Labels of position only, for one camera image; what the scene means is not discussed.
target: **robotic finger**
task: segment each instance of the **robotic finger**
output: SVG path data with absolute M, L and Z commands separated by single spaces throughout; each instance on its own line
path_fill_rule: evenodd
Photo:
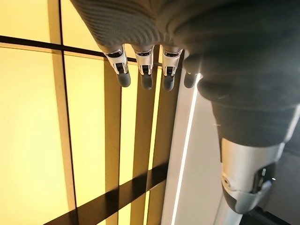
M 124 45 L 117 47 L 117 50 L 110 50 L 105 47 L 102 47 L 102 49 L 105 49 L 104 54 L 107 56 L 108 61 L 116 72 L 120 86 L 124 88 L 128 87 L 131 80 Z
M 184 86 L 186 88 L 194 87 L 194 85 L 196 83 L 197 75 L 198 75 L 197 73 L 186 72 L 186 75 L 184 77 Z
M 132 46 L 135 51 L 137 65 L 141 73 L 142 87 L 146 90 L 150 90 L 153 85 L 152 81 L 152 69 L 153 69 L 153 48 Z
M 174 87 L 174 75 L 178 66 L 182 49 L 171 46 L 163 46 L 163 86 L 169 91 Z

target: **black mechanical part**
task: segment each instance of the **black mechanical part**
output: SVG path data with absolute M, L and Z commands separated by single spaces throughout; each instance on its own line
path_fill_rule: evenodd
M 230 194 L 227 193 L 227 191 L 225 190 L 225 188 L 223 187 L 222 185 L 222 190 L 223 190 L 223 195 L 224 195 L 224 198 L 228 204 L 228 206 L 233 210 L 235 211 L 235 205 L 236 205 L 236 199 L 231 197 Z
M 145 90 L 150 90 L 152 88 L 153 81 L 152 81 L 152 74 L 149 74 L 148 65 L 142 65 L 142 70 L 144 72 L 144 75 L 141 75 L 142 87 Z
M 192 88 L 194 87 L 195 83 L 196 83 L 196 79 L 197 79 L 197 74 L 195 73 L 188 73 L 186 72 L 186 75 L 184 77 L 184 86 L 186 88 Z
M 117 78 L 121 87 L 126 88 L 130 85 L 131 79 L 129 71 L 124 73 L 124 68 L 122 63 L 116 63 L 117 70 L 119 74 L 117 74 Z
M 272 163 L 268 166 L 265 166 L 264 168 L 258 170 L 254 176 L 253 181 L 253 189 L 251 193 L 255 194 L 259 192 L 262 189 L 262 185 L 266 181 L 273 181 L 272 178 L 274 178 L 276 169 L 276 163 Z
M 123 54 L 123 50 L 122 51 L 117 51 L 117 52 L 114 52 L 114 53 L 109 53 L 109 54 L 107 54 L 107 56 L 110 57 L 110 58 L 118 58 L 122 54 Z
M 171 91 L 174 87 L 173 67 L 166 68 L 167 76 L 163 78 L 163 87 L 166 91 Z

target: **black fingertip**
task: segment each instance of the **black fingertip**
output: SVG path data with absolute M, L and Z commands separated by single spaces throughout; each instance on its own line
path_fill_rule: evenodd
M 126 88 L 130 85 L 131 79 L 129 72 L 117 74 L 117 78 L 121 87 Z
M 141 83 L 142 83 L 142 87 L 145 90 L 150 90 L 152 88 L 152 84 L 153 84 L 152 74 L 141 75 Z
M 174 87 L 174 76 L 164 76 L 163 86 L 166 91 L 171 91 Z
M 186 72 L 186 75 L 184 77 L 184 86 L 186 86 L 186 88 L 194 87 L 196 79 L 197 74 L 189 74 L 188 72 Z

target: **backlit wall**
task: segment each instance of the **backlit wall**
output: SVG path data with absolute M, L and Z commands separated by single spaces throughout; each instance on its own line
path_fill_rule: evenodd
M 164 91 L 154 54 L 121 88 L 69 0 L 0 0 L 1 225 L 159 224 L 180 68 Z

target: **illuminated panel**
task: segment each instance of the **illuminated panel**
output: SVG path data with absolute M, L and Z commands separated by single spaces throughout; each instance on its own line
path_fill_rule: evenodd
M 119 225 L 130 225 L 130 211 L 131 211 L 131 203 L 124 206 L 119 210 Z
M 104 62 L 65 56 L 77 206 L 105 193 Z
M 0 35 L 50 42 L 48 0 L 0 0 Z
M 70 0 L 61 0 L 64 45 L 101 51 Z
M 156 124 L 157 124 L 157 120 L 158 120 L 158 103 L 159 103 L 161 74 L 162 74 L 161 68 L 158 68 L 157 69 L 157 78 L 156 78 L 156 89 L 155 89 L 155 99 L 154 99 L 154 109 L 153 109 L 153 122 L 152 122 L 152 131 L 151 131 L 151 142 L 150 142 L 150 153 L 149 153 L 148 170 L 151 170 L 152 169 L 152 165 L 153 165 L 153 154 L 154 154 Z
M 51 53 L 0 48 L 0 187 L 0 224 L 68 212 Z
M 159 46 L 159 57 L 158 57 L 158 62 L 159 62 L 159 63 L 163 63 L 163 48 L 162 48 L 161 45 Z
M 146 192 L 145 212 L 144 212 L 144 222 L 143 222 L 143 225 L 147 225 L 148 206 L 149 206 L 149 191 Z
M 131 45 L 125 44 L 125 52 L 127 57 L 135 58 L 135 51 L 133 50 Z
M 120 185 L 132 179 L 135 148 L 135 115 L 138 67 L 137 65 L 128 64 L 128 69 L 131 76 L 131 84 L 127 88 L 122 88 Z

